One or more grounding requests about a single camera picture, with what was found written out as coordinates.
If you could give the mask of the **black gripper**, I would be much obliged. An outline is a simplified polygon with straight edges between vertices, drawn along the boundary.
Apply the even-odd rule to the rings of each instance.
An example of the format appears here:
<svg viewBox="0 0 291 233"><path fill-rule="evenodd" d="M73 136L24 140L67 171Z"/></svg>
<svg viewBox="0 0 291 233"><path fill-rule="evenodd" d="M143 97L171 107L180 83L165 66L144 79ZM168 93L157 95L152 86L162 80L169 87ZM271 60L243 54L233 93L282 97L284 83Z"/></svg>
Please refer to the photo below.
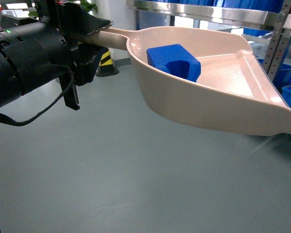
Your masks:
<svg viewBox="0 0 291 233"><path fill-rule="evenodd" d="M65 105L78 110L80 107L76 86L93 81L106 48L84 44L78 41L76 36L96 33L100 29L110 27L113 22L109 19L97 18L89 14L83 5L71 1L49 3L48 10L49 15L43 15L40 19L61 33L71 56L68 66L73 71L74 84L64 94Z"/></svg>

